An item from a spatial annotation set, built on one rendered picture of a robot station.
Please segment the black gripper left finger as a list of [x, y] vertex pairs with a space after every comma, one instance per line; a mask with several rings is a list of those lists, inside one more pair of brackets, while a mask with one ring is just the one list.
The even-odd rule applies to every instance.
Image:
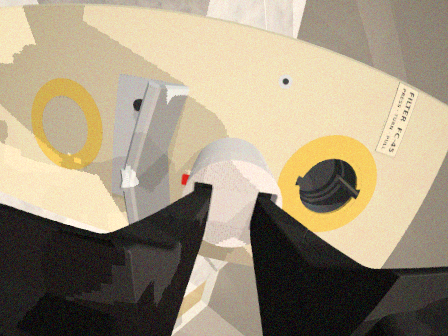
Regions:
[[203, 185], [108, 233], [0, 204], [0, 273], [109, 313], [121, 336], [171, 336], [211, 196], [211, 185]]

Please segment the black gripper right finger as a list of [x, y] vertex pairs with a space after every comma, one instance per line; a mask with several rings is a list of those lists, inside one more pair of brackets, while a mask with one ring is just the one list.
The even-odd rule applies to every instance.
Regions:
[[448, 304], [448, 267], [364, 267], [259, 193], [249, 233], [263, 336], [364, 336], [392, 313]]

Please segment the white cylinder with two slots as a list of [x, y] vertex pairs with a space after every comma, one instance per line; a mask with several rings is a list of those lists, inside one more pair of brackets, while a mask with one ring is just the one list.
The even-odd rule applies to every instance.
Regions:
[[211, 185], [203, 240], [220, 247], [251, 244], [251, 220], [257, 193], [283, 207], [279, 185], [259, 149], [240, 137], [221, 137], [205, 145], [189, 175], [183, 173], [181, 197]]

